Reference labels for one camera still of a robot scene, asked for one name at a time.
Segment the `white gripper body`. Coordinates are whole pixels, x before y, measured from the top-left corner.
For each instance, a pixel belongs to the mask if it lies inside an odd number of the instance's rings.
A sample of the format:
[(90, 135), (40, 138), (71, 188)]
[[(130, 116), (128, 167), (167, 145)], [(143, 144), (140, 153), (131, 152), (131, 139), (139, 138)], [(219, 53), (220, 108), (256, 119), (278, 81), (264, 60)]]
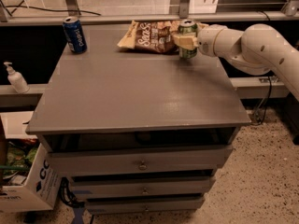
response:
[(218, 24), (202, 28), (197, 35), (199, 51), (203, 55), (210, 57), (224, 57), (224, 48), (220, 34), (226, 29), (226, 26)]

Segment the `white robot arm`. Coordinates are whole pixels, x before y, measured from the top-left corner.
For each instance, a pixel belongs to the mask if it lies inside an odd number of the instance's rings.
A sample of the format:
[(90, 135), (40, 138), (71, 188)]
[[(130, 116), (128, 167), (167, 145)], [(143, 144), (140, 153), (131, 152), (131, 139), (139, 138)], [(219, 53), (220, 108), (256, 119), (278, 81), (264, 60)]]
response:
[(173, 37), (180, 48), (223, 58), (244, 73), (260, 76), (271, 70), (299, 100), (299, 51), (273, 27), (259, 23), (240, 31), (199, 23), (197, 33)]

